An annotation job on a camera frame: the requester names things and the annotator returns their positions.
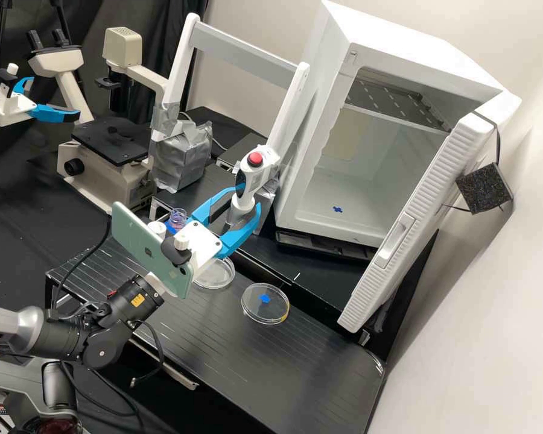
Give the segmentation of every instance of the door handle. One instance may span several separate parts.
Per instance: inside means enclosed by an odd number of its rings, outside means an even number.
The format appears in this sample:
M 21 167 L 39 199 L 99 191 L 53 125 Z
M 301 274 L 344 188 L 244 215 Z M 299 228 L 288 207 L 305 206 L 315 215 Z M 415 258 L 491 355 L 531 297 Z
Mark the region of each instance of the door handle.
M 376 252 L 376 255 L 372 259 L 374 264 L 380 268 L 386 268 L 392 256 L 396 253 L 396 250 L 400 246 L 404 237 L 408 233 L 408 230 L 414 224 L 414 217 L 409 216 L 406 213 L 402 213 L 400 218 L 395 222 L 394 226 L 388 232 L 384 242 L 380 246 L 380 249 Z

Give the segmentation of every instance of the small glass vial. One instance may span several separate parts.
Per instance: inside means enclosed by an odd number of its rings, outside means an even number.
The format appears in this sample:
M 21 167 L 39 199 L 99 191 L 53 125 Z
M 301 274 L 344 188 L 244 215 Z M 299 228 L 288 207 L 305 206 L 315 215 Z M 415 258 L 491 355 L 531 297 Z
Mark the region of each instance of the small glass vial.
M 183 229 L 183 226 L 185 226 L 186 223 L 187 211 L 185 211 L 183 208 L 173 208 L 173 211 L 171 211 L 171 215 L 169 216 L 169 220 L 165 222 L 165 226 L 167 226 L 167 230 L 169 232 L 176 234 Z

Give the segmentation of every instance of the white wall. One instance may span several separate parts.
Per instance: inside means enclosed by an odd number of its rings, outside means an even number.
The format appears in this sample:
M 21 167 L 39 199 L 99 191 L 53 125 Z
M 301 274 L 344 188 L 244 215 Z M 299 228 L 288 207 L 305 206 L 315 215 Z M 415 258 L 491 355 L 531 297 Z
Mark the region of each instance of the white wall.
M 503 162 L 514 211 L 502 228 L 445 221 L 371 434 L 543 433 L 543 80 L 522 116 L 535 126 Z
M 338 2 L 448 40 L 522 98 L 543 65 L 543 0 Z M 318 4 L 319 0 L 211 0 L 206 21 L 297 62 Z M 284 95 L 283 89 L 200 56 L 189 102 L 269 134 Z
M 341 2 L 447 39 L 524 99 L 503 136 L 514 210 L 443 222 L 370 433 L 543 433 L 543 0 Z M 207 21 L 298 61 L 317 3 L 212 0 Z M 282 98 L 203 59 L 191 103 L 267 134 Z

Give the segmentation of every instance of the open door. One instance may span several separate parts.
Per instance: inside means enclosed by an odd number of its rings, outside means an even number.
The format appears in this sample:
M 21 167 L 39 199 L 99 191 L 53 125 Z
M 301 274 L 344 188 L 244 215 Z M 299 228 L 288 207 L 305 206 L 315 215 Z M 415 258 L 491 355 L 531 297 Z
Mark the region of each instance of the open door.
M 477 111 L 500 131 L 521 100 L 506 90 Z M 410 198 L 356 285 L 338 323 L 356 332 L 394 292 L 457 197 L 455 179 L 470 171 L 494 127 L 473 113 L 462 117 L 443 141 Z

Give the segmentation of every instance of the white bottle cap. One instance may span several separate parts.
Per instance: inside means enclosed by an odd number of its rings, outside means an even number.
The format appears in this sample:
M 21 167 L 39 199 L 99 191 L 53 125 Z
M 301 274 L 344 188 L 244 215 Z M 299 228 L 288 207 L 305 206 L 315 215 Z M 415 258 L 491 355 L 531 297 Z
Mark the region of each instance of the white bottle cap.
M 187 235 L 182 233 L 176 233 L 173 238 L 175 248 L 177 250 L 187 250 L 187 248 L 189 247 L 189 238 L 187 238 Z
M 165 226 L 165 223 L 163 222 L 149 222 L 147 223 L 147 227 L 159 235 L 161 239 L 165 239 L 165 234 L 167 233 L 167 226 Z
M 8 71 L 9 74 L 16 75 L 18 72 L 18 65 L 16 63 L 9 63 L 6 71 Z

